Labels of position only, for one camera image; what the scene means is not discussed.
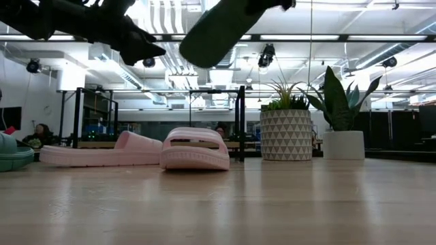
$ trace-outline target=ceiling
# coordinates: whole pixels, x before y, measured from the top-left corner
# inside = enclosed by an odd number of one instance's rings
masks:
[[[201,16],[202,2],[201,0],[180,0],[182,1],[182,27],[186,33],[198,21]],[[205,2],[213,2],[213,0],[203,0]],[[311,29],[313,33],[325,34],[412,34],[409,32],[412,28],[424,22],[425,20],[434,19],[436,22],[436,1],[434,0],[398,0],[400,8],[392,10],[394,0],[313,0],[313,5],[310,0],[298,0],[297,8],[290,9],[287,12],[282,12],[279,8],[274,8],[266,11],[261,19],[251,28],[248,33],[255,34],[309,34]],[[151,1],[151,13],[143,14],[146,0],[138,0],[128,13],[133,13],[132,18],[138,21],[138,25],[144,28],[143,23],[147,16],[154,17],[154,9],[159,8],[160,24],[164,28],[164,1]],[[174,6],[172,4],[172,26],[175,29]],[[0,33],[14,33],[12,29],[2,24],[0,25]],[[341,64],[342,68],[346,68],[348,64],[358,61],[359,59],[372,53],[374,50],[385,46],[386,44],[378,43],[273,43],[276,51],[276,57],[268,67],[268,72],[260,74],[258,71],[257,61],[263,50],[265,43],[262,42],[241,42],[236,48],[236,60],[232,66],[234,70],[232,79],[228,81],[232,86],[246,84],[247,78],[252,79],[253,87],[259,88],[257,85],[271,83],[271,80],[286,80],[288,83],[300,81],[315,81],[326,69],[327,65]],[[43,43],[43,42],[17,42],[8,43],[7,48],[14,54],[32,50],[58,50],[62,51],[77,61],[80,61],[87,66],[87,70],[92,71],[87,75],[87,83],[102,84],[106,88],[126,89],[130,88],[119,75],[105,67],[99,61],[89,60],[89,46],[86,43]],[[176,45],[165,45],[168,52],[180,59]],[[422,59],[420,57],[426,54],[431,54],[436,50],[435,43],[418,44],[410,49],[407,49],[395,55],[398,60],[398,65],[395,68],[387,68],[388,80],[383,78],[383,85],[400,79],[410,78],[414,75],[436,67],[436,55],[428,55]],[[156,66],[153,68],[145,68],[141,62],[130,67],[129,70],[137,78],[143,80],[151,88],[163,88],[166,83],[167,67],[156,58]],[[210,82],[208,70],[193,68],[198,75],[198,84],[206,84]],[[354,73],[353,78],[346,78],[346,73],[341,73],[338,67],[338,76],[350,83],[352,80],[359,81],[360,76],[375,78],[383,75],[385,69],[383,67],[372,66],[362,71]],[[408,90],[423,84],[431,84],[436,82],[436,75],[427,76],[425,79],[395,87],[394,89]],[[432,88],[431,85],[424,87],[425,89]]]

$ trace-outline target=succulent plant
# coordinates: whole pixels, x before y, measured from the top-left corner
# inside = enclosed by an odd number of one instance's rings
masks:
[[[336,78],[331,67],[327,67],[324,80],[324,98],[322,94],[312,86],[318,98],[309,95],[306,91],[300,91],[307,97],[309,103],[324,113],[324,118],[335,131],[349,131],[354,125],[354,118],[358,115],[363,101],[379,86],[381,76],[371,82],[364,97],[360,99],[359,87],[356,85],[351,91],[351,83],[347,91],[343,90],[342,84]]]
[[[292,89],[299,83],[297,82],[287,87],[287,83],[280,79],[280,83],[273,80],[273,84],[269,85],[271,88],[277,91],[280,99],[271,101],[268,104],[267,111],[271,110],[308,110],[309,102],[304,95],[292,95]]]

